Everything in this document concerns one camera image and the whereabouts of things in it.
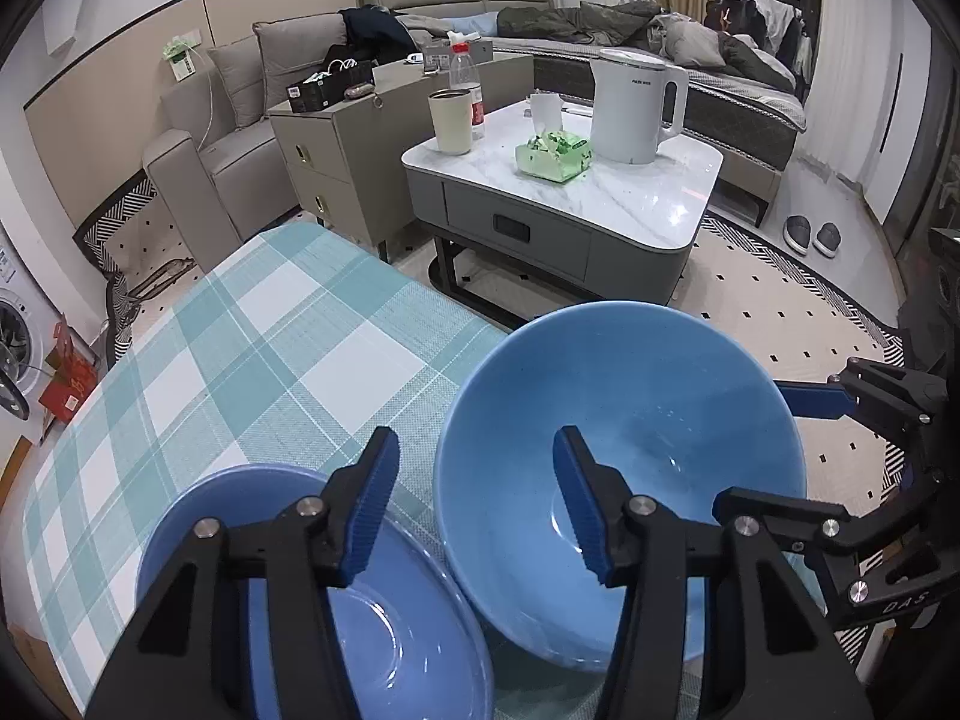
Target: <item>plastic bottle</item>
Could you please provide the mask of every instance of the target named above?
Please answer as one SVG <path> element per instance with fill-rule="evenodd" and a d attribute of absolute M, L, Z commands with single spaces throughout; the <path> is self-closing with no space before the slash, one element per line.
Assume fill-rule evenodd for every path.
<path fill-rule="evenodd" d="M 480 88 L 480 74 L 470 59 L 469 43 L 452 45 L 453 59 L 450 60 L 450 88 L 469 89 L 473 103 L 472 135 L 475 141 L 484 135 L 483 128 L 483 90 Z"/>

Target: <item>light blue pillow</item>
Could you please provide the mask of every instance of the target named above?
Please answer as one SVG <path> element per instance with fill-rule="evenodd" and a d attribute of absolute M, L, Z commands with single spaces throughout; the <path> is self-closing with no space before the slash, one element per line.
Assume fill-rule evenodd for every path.
<path fill-rule="evenodd" d="M 496 37 L 496 14 L 499 11 L 481 13 L 478 16 L 462 16 L 459 19 L 446 19 L 453 24 L 453 31 L 464 35 L 480 33 L 480 37 Z"/>

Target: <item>red bag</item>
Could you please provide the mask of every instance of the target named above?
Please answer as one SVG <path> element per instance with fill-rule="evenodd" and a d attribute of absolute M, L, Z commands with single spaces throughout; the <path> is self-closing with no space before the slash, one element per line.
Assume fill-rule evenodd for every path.
<path fill-rule="evenodd" d="M 40 396 L 40 405 L 62 422 L 69 422 L 96 389 L 97 372 L 86 357 L 75 350 L 65 317 L 56 323 L 54 338 L 56 346 L 47 355 L 46 362 L 56 373 Z"/>

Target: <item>table drawer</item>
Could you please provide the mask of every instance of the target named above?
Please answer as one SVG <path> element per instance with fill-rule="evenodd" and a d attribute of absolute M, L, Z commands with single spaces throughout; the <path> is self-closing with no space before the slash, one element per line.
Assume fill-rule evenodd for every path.
<path fill-rule="evenodd" d="M 288 165 L 349 181 L 347 162 L 330 119 L 308 116 L 272 116 L 270 124 Z"/>
<path fill-rule="evenodd" d="M 454 181 L 443 182 L 443 198 L 448 224 L 467 237 L 581 282 L 587 275 L 587 230 L 492 191 Z"/>

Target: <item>table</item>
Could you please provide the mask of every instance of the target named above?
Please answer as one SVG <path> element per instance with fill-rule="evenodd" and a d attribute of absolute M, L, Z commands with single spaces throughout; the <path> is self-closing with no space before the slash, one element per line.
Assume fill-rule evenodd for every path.
<path fill-rule="evenodd" d="M 389 424 L 401 446 L 391 510 L 443 560 L 436 443 L 459 387 L 501 338 L 314 223 L 259 235 L 198 281 L 83 404 L 27 493 L 32 595 L 78 705 L 133 613 L 152 528 L 215 470 L 284 461 L 330 473 Z M 497 720 L 592 717 L 597 675 L 485 632 Z"/>
<path fill-rule="evenodd" d="M 666 304 L 688 259 L 723 156 L 680 135 L 649 165 L 594 155 L 565 184 L 526 175 L 515 147 L 534 133 L 516 103 L 486 118 L 469 153 L 440 153 L 435 138 L 403 154 L 416 217 L 434 232 L 434 286 L 507 327 L 524 322 L 456 283 L 464 247 L 493 250 L 527 272 L 585 299 Z M 589 138 L 592 110 L 565 113 L 563 126 Z"/>
<path fill-rule="evenodd" d="M 499 52 L 477 67 L 491 110 L 533 90 L 531 56 Z M 285 101 L 267 116 L 301 207 L 386 261 L 386 241 L 414 220 L 400 156 L 433 133 L 427 96 L 449 81 L 403 61 L 374 68 L 373 77 L 376 95 L 309 113 Z"/>

